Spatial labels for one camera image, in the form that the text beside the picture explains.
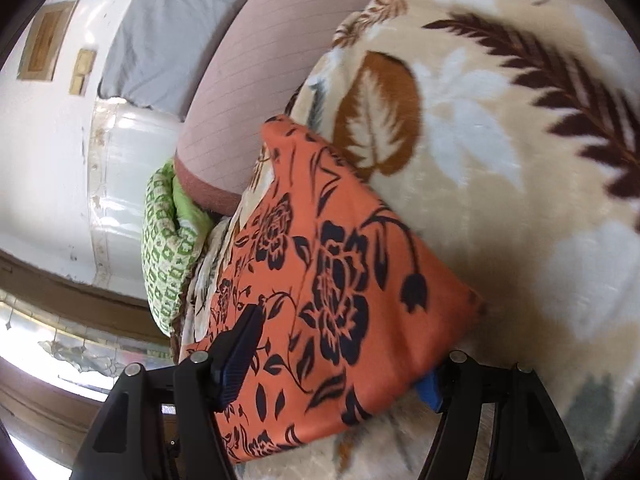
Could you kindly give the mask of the stained glass window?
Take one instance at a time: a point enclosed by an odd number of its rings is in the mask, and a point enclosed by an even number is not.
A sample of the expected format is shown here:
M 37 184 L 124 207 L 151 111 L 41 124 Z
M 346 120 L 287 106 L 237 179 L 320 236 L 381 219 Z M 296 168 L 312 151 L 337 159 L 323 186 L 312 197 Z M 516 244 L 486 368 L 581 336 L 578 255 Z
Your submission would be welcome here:
M 171 366 L 170 350 L 70 322 L 1 292 L 1 356 L 51 386 L 103 401 L 125 367 Z

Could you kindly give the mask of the grey pillow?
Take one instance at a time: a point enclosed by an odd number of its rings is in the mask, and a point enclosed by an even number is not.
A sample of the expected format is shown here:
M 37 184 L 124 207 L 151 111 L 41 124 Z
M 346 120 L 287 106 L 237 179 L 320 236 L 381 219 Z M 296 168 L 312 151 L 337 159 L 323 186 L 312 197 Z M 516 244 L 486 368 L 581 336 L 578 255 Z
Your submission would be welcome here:
M 106 57 L 102 100 L 186 117 L 224 34 L 247 0 L 131 0 Z

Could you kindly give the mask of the orange black floral cloth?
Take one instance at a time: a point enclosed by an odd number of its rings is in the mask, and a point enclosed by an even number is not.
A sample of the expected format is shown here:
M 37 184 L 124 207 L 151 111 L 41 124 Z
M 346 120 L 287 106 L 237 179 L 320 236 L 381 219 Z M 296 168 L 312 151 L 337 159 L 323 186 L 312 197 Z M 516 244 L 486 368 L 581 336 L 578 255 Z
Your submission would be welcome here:
M 387 410 L 482 305 L 320 136 L 277 116 L 262 140 L 273 179 L 232 236 L 209 304 L 209 336 L 248 307 L 264 315 L 239 396 L 217 415 L 233 463 Z

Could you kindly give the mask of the beige leaf pattern blanket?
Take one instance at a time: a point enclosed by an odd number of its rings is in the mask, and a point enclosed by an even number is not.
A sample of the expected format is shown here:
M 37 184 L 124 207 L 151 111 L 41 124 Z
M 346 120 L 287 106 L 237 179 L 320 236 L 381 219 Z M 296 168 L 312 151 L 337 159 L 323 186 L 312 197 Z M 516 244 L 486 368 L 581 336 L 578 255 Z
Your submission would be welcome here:
M 262 123 L 284 116 L 333 146 L 480 296 L 451 350 L 536 370 L 588 479 L 639 474 L 639 27 L 612 4 L 371 0 Z M 201 268 L 183 353 L 215 337 L 232 236 L 272 179 L 262 140 Z M 364 422 L 236 472 L 416 478 L 438 424 L 417 383 Z

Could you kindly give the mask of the green white patterned pillow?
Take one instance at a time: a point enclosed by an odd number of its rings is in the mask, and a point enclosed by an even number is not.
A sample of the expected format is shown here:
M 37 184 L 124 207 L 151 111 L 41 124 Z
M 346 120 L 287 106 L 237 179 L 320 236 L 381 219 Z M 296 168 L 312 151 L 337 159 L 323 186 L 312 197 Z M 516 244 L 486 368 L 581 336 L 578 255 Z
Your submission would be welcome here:
M 213 218 L 181 186 L 172 159 L 152 174 L 144 196 L 142 273 L 152 318 L 167 337 L 213 227 Z

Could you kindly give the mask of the wooden wall frame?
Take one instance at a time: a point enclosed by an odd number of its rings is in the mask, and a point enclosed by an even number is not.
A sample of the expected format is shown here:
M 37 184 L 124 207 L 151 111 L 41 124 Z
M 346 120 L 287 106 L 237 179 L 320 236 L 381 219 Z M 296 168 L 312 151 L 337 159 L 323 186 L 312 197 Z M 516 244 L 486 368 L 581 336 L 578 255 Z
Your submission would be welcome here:
M 30 26 L 17 78 L 51 81 L 68 25 L 78 0 L 66 0 L 42 6 Z

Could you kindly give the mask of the pink bolster pillow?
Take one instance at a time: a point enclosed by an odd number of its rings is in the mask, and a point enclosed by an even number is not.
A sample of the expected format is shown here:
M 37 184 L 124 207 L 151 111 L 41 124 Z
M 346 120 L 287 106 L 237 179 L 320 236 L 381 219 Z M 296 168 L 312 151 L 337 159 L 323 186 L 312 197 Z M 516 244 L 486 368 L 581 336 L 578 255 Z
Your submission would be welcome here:
M 179 134 L 176 175 L 194 203 L 230 216 L 262 149 L 334 30 L 371 0 L 247 0 L 217 47 Z

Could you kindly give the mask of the beige wall switch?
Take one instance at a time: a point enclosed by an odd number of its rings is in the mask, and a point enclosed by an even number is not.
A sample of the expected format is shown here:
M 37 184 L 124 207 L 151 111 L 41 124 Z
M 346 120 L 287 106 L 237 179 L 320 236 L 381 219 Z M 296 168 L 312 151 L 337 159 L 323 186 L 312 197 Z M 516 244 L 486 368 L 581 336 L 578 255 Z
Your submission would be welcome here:
M 80 49 L 78 51 L 70 80 L 70 90 L 68 90 L 71 96 L 82 96 L 85 93 L 86 83 L 93 70 L 95 60 L 96 50 Z

